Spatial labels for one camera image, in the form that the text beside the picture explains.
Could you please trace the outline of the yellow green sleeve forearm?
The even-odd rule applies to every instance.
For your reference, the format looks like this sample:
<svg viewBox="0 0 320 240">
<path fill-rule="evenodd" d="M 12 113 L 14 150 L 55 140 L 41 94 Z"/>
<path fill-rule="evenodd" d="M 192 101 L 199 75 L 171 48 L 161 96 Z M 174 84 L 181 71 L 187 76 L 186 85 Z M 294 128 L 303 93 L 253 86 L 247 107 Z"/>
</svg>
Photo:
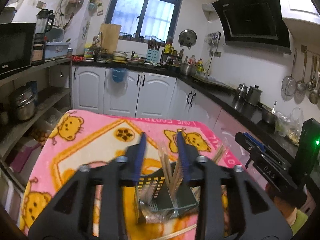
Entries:
<svg viewBox="0 0 320 240">
<path fill-rule="evenodd" d="M 302 228 L 302 226 L 306 223 L 308 218 L 308 215 L 306 215 L 300 209 L 294 209 L 291 215 L 289 215 L 286 219 L 292 230 L 293 235 L 295 235 Z"/>
</svg>

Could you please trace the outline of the person right hand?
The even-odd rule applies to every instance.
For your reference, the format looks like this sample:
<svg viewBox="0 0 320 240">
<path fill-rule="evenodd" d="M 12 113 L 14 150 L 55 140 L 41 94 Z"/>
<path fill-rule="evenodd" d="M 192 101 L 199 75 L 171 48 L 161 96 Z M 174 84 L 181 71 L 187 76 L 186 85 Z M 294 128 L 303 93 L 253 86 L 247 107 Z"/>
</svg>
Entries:
<svg viewBox="0 0 320 240">
<path fill-rule="evenodd" d="M 295 220 L 297 215 L 297 208 L 289 204 L 287 201 L 283 200 L 278 196 L 276 189 L 269 183 L 265 186 L 265 192 L 271 198 L 275 206 L 279 209 L 282 215 L 286 219 Z"/>
</svg>

